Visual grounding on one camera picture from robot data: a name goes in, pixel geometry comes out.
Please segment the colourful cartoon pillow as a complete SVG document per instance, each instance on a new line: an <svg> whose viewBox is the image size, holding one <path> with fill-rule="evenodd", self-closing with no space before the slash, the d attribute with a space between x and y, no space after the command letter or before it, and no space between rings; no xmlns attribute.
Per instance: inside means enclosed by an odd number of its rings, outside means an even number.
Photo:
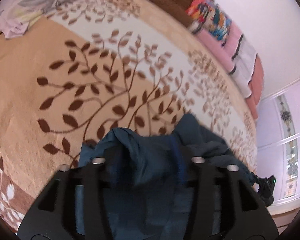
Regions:
<svg viewBox="0 0 300 240"><path fill-rule="evenodd" d="M193 19L193 34L203 30L225 45L232 20L213 0L193 0L186 13Z"/></svg>

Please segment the leaf-patterned beige bedspread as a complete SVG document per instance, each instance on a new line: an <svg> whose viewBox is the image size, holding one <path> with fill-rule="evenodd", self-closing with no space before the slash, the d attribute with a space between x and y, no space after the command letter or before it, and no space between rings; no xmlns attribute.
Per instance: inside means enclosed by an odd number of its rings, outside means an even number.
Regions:
<svg viewBox="0 0 300 240"><path fill-rule="evenodd" d="M110 129L170 133L184 113L256 171L254 119L223 66L147 0L81 0L0 31L0 216L16 231L61 164Z"/></svg>

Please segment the pink striped folded quilt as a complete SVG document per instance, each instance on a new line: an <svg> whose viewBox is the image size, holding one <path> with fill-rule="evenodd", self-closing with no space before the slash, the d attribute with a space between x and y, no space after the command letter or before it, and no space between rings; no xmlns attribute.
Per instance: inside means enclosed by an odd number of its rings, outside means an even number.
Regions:
<svg viewBox="0 0 300 240"><path fill-rule="evenodd" d="M257 120L257 106L264 88L264 70L255 48L241 29L233 22L225 43L217 41L205 29L196 33L195 36L232 77L245 99L253 119Z"/></svg>

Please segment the dark teal quilted jacket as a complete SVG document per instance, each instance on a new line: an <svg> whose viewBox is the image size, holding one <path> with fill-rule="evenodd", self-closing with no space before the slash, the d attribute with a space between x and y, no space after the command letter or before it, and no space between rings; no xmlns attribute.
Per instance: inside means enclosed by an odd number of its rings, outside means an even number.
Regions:
<svg viewBox="0 0 300 240"><path fill-rule="evenodd" d="M79 165L104 157L108 150L125 150L108 166L111 186L104 190L104 207L115 239L182 239L194 190L186 187L192 157L227 167L237 165L249 185L255 175L235 157L226 141L200 125L192 114L181 117L169 135L143 137L114 128L95 146L83 144Z"/></svg>

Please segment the white decorated cabinet door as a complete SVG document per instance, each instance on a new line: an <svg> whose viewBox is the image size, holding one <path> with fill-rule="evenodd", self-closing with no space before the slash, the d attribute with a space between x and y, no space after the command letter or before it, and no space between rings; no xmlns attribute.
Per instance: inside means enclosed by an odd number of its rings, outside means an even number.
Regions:
<svg viewBox="0 0 300 240"><path fill-rule="evenodd" d="M257 174L276 178L272 214L300 207L300 81L259 105Z"/></svg>

